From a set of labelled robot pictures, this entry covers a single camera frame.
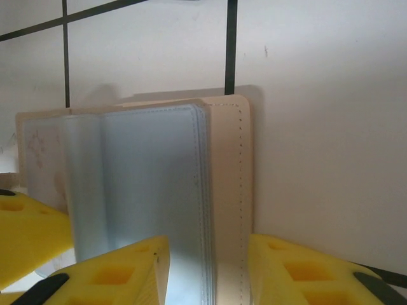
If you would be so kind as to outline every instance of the beige leather cover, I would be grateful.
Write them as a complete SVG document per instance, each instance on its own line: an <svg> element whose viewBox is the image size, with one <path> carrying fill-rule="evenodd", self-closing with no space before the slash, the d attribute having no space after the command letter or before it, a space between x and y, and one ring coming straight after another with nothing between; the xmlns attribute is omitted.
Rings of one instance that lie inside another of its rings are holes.
<svg viewBox="0 0 407 305"><path fill-rule="evenodd" d="M240 95L201 98L210 109L213 221L217 263L217 305L250 305L247 245L252 231L252 128L249 102ZM17 115L20 181L25 185L22 123L65 114L109 112L174 103L136 102L93 109L64 109Z"/></svg>

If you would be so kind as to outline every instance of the yellow foam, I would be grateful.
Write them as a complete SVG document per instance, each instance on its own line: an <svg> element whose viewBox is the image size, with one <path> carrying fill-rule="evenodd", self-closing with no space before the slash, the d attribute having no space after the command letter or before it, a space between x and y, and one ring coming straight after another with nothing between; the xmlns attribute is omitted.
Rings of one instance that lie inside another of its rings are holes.
<svg viewBox="0 0 407 305"><path fill-rule="evenodd" d="M0 195L0 289L73 245L67 215L15 194Z"/></svg>
<svg viewBox="0 0 407 305"><path fill-rule="evenodd" d="M0 294L0 305L10 305L17 300L23 292L11 292L9 294Z"/></svg>
<svg viewBox="0 0 407 305"><path fill-rule="evenodd" d="M150 238L57 271L69 280L45 305L164 305L169 264L167 238Z"/></svg>
<svg viewBox="0 0 407 305"><path fill-rule="evenodd" d="M362 266L278 238L250 237L254 305L383 305L354 272L380 278Z"/></svg>

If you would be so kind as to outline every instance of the wallet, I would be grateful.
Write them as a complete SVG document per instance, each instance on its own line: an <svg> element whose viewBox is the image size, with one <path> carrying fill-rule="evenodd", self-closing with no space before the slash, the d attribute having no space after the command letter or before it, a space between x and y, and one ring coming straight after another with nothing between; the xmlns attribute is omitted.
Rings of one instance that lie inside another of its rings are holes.
<svg viewBox="0 0 407 305"><path fill-rule="evenodd" d="M18 114L17 136L20 183L35 199L68 206L79 261L166 234L167 304L250 304L244 97Z"/></svg>

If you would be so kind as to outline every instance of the black rubber pad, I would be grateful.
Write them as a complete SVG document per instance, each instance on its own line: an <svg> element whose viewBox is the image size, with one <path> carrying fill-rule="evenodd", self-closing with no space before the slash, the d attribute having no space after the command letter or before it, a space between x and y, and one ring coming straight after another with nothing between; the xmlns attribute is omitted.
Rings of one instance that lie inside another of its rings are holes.
<svg viewBox="0 0 407 305"><path fill-rule="evenodd" d="M15 193L8 189L0 189L0 196L15 196Z"/></svg>
<svg viewBox="0 0 407 305"><path fill-rule="evenodd" d="M39 281L11 305L43 305L68 279L68 274L60 273Z"/></svg>
<svg viewBox="0 0 407 305"><path fill-rule="evenodd" d="M354 276L384 305L407 305L407 299L383 280L362 272L355 272Z"/></svg>

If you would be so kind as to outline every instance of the white wall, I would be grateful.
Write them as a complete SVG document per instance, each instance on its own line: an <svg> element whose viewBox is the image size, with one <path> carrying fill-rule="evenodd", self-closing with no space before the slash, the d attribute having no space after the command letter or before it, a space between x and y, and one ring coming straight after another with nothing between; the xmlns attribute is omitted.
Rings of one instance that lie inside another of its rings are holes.
<svg viewBox="0 0 407 305"><path fill-rule="evenodd" d="M407 3L239 3L255 230L406 274Z"/></svg>
<svg viewBox="0 0 407 305"><path fill-rule="evenodd" d="M0 0L0 35L61 16L62 1Z"/></svg>
<svg viewBox="0 0 407 305"><path fill-rule="evenodd" d="M396 0L239 0L257 232L407 274L406 11ZM69 24L71 103L221 94L225 39L226 0L149 1ZM63 79L60 28L0 43L0 143L17 111L64 106Z"/></svg>

